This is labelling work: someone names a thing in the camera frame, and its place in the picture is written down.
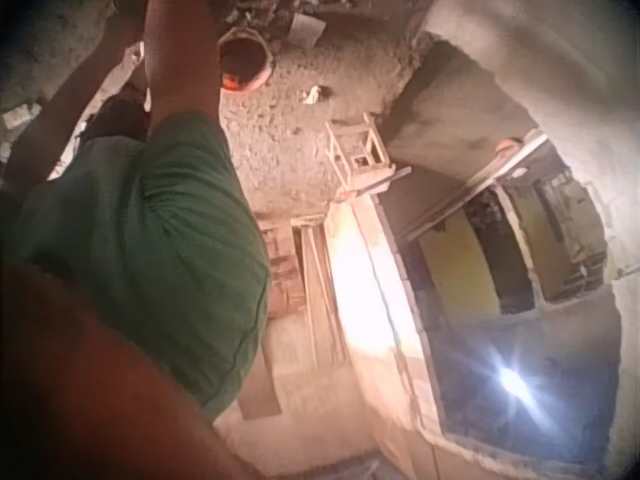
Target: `person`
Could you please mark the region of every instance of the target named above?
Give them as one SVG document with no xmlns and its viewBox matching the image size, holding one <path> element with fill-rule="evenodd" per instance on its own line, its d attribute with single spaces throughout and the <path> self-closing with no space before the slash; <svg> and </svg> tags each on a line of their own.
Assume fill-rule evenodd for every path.
<svg viewBox="0 0 640 480">
<path fill-rule="evenodd" d="M 33 266 L 1 278 L 4 478 L 263 478 L 80 292 Z"/>
<path fill-rule="evenodd" d="M 209 2 L 147 4 L 146 15 L 108 20 L 95 51 L 14 144 L 4 187 L 21 207 L 3 228 L 3 260 L 37 267 L 86 298 L 105 332 L 151 359 L 211 420 L 235 399 L 253 362 L 269 262 L 219 122 Z M 142 22 L 150 115 L 137 72 L 91 121 L 67 171 L 47 181 Z M 95 378 L 115 361 L 94 363 Z"/>
</svg>

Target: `yellow wall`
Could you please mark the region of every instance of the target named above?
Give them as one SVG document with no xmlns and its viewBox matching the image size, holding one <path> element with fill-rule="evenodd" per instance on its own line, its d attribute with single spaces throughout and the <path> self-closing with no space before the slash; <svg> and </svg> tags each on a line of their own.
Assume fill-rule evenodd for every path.
<svg viewBox="0 0 640 480">
<path fill-rule="evenodd" d="M 445 220 L 445 230 L 419 239 L 449 321 L 500 314 L 487 260 L 464 211 Z"/>
<path fill-rule="evenodd" d="M 571 266 L 564 243 L 558 242 L 535 190 L 530 187 L 510 188 L 511 201 L 518 211 L 527 236 L 536 273 L 545 298 L 561 287 Z"/>
</svg>

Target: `construction site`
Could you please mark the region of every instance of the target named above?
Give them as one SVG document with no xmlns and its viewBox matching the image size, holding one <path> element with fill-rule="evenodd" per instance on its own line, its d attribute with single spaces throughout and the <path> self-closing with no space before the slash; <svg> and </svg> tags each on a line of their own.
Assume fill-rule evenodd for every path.
<svg viewBox="0 0 640 480">
<path fill-rule="evenodd" d="M 272 275 L 253 366 L 211 425 L 229 449 L 265 478 L 624 474 L 640 447 L 636 13 L 211 3 L 220 123 Z M 0 58 L 3 165 L 113 8 L 33 9 Z M 109 74 L 50 181 L 143 57 Z"/>
</svg>

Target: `debris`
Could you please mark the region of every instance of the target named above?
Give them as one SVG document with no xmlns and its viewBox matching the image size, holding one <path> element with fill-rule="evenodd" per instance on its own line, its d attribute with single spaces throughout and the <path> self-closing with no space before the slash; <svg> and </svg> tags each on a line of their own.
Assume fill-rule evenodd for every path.
<svg viewBox="0 0 640 480">
<path fill-rule="evenodd" d="M 0 162 L 6 162 L 9 159 L 9 155 L 11 155 L 11 144 L 2 143 L 0 145 Z"/>
<path fill-rule="evenodd" d="M 19 107 L 4 113 L 2 115 L 2 120 L 4 121 L 7 129 L 13 130 L 23 123 L 35 118 L 40 113 L 40 110 L 42 110 L 42 107 L 37 103 L 33 103 L 31 105 L 24 103 Z"/>
<path fill-rule="evenodd" d="M 313 48 L 326 27 L 327 22 L 303 13 L 296 13 L 293 16 L 288 40 L 299 47 Z"/>
<path fill-rule="evenodd" d="M 324 87 L 314 85 L 308 93 L 304 93 L 302 103 L 305 105 L 315 105 L 327 97 L 326 93 L 327 90 Z"/>
<path fill-rule="evenodd" d="M 239 19 L 240 19 L 240 10 L 238 10 L 237 8 L 234 8 L 233 10 L 231 10 L 229 15 L 227 15 L 227 18 L 225 18 L 225 22 L 227 22 L 229 25 L 233 25 Z"/>
</svg>

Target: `rubble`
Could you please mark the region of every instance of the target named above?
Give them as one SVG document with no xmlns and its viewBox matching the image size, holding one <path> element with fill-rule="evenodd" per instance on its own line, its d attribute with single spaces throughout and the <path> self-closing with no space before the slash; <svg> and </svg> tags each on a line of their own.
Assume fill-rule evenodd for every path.
<svg viewBox="0 0 640 480">
<path fill-rule="evenodd" d="M 7 127 L 7 130 L 13 130 L 23 123 L 26 123 L 37 117 L 40 113 L 40 110 L 42 110 L 42 107 L 37 103 L 24 103 L 19 107 L 14 108 L 13 110 L 3 113 L 2 120 Z"/>
<path fill-rule="evenodd" d="M 305 105 L 315 105 L 327 98 L 327 89 L 321 85 L 314 85 L 311 90 L 304 92 L 302 103 Z"/>
</svg>

